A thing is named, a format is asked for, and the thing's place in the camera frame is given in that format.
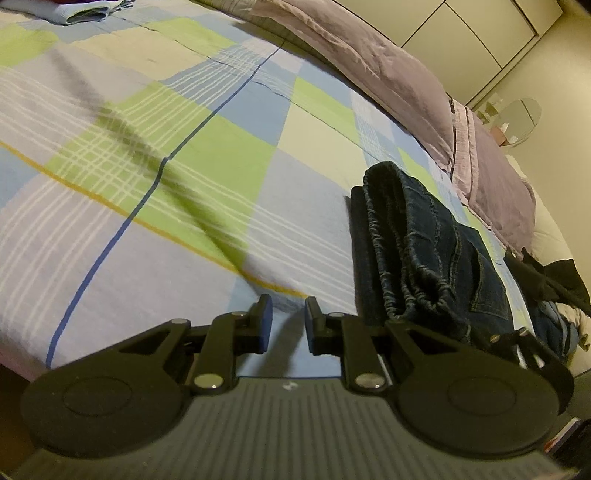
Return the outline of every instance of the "wardrobe door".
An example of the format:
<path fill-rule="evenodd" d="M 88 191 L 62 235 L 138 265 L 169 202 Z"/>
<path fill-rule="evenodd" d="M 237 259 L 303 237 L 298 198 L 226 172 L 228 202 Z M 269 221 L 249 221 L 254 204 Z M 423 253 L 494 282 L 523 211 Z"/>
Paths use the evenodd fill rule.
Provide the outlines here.
<path fill-rule="evenodd" d="M 337 0 L 402 46 L 443 0 Z"/>
<path fill-rule="evenodd" d="M 468 103 L 501 67 L 464 21 L 441 5 L 404 46 L 439 78 L 449 95 Z"/>
<path fill-rule="evenodd" d="M 556 0 L 515 0 L 539 36 L 556 22 L 562 9 Z"/>
<path fill-rule="evenodd" d="M 495 60 L 504 67 L 535 31 L 512 0 L 446 0 Z"/>

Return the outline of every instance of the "lavender pillowcase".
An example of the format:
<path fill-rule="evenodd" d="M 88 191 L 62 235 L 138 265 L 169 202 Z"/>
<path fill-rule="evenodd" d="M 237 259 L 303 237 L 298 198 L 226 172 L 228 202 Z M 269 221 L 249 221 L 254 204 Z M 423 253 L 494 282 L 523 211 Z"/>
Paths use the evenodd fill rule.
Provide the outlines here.
<path fill-rule="evenodd" d="M 449 100 L 420 61 L 333 0 L 258 0 L 251 14 L 285 26 L 406 127 L 439 167 L 453 158 Z"/>
<path fill-rule="evenodd" d="M 462 200 L 499 240 L 521 256 L 534 236 L 535 196 L 495 139 L 467 107 L 452 101 L 456 157 L 452 183 Z"/>

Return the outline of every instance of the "pillow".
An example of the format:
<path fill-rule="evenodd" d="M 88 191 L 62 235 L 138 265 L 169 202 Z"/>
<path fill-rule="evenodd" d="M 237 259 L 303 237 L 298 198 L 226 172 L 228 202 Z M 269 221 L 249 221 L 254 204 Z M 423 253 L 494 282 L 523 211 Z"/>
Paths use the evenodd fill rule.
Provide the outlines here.
<path fill-rule="evenodd" d="M 506 159 L 522 179 L 527 179 L 516 159 L 510 155 L 507 155 Z M 535 225 L 531 240 L 531 256 L 542 265 L 573 258 L 569 246 L 544 202 L 533 187 L 531 190 L 535 196 Z"/>
<path fill-rule="evenodd" d="M 277 35 L 278 37 L 287 40 L 288 42 L 294 44 L 296 47 L 302 49 L 306 53 L 309 53 L 312 56 L 316 57 L 323 63 L 330 65 L 330 62 L 327 61 L 326 58 L 324 58 L 315 49 L 310 47 L 305 41 L 303 41 L 302 39 L 294 35 L 291 31 L 286 29 L 283 25 L 279 25 L 279 23 L 275 22 L 270 18 L 255 17 L 254 15 L 252 15 L 251 10 L 254 4 L 256 3 L 256 0 L 199 0 L 199 3 L 207 5 L 209 7 L 213 7 L 224 13 L 233 15 L 234 17 L 238 17 L 242 20 L 246 20 L 247 22 L 250 22 L 253 25 L 256 25 L 257 27 L 260 27 L 263 30 L 267 30 L 268 32 L 273 33 L 274 35 Z"/>
<path fill-rule="evenodd" d="M 421 62 L 333 0 L 258 0 L 251 14 L 272 18 L 325 56 L 447 171 L 454 146 L 449 101 Z"/>
<path fill-rule="evenodd" d="M 535 196 L 520 178 L 480 119 L 474 120 L 478 182 L 468 198 L 469 207 L 489 225 L 499 240 L 521 255 L 531 251 L 535 224 Z"/>
<path fill-rule="evenodd" d="M 474 112 L 455 100 L 451 106 L 456 134 L 451 177 L 457 194 L 521 258 L 534 234 L 534 192 Z"/>

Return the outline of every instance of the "plaid bedsheet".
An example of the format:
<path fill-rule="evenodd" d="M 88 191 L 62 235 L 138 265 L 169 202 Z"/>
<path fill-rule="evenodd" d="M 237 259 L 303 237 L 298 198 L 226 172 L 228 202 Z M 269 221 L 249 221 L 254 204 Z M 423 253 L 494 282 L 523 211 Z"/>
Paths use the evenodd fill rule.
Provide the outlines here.
<path fill-rule="evenodd" d="M 307 353 L 303 300 L 356 311 L 348 195 L 385 160 L 480 230 L 531 327 L 417 141 L 285 40 L 189 0 L 68 27 L 0 9 L 0 352 L 34 377 L 268 292 L 269 352 L 240 372 L 338 374 Z"/>

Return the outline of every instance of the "ridged plastic surface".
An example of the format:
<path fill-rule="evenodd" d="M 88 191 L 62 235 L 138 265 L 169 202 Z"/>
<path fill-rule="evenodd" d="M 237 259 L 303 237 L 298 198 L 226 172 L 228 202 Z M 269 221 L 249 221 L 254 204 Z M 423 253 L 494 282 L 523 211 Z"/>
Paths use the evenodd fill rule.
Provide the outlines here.
<path fill-rule="evenodd" d="M 558 467 L 540 452 L 458 458 L 413 437 L 380 398 L 338 379 L 241 379 L 196 398 L 151 445 L 101 460 L 39 450 L 14 480 L 531 480 Z"/>

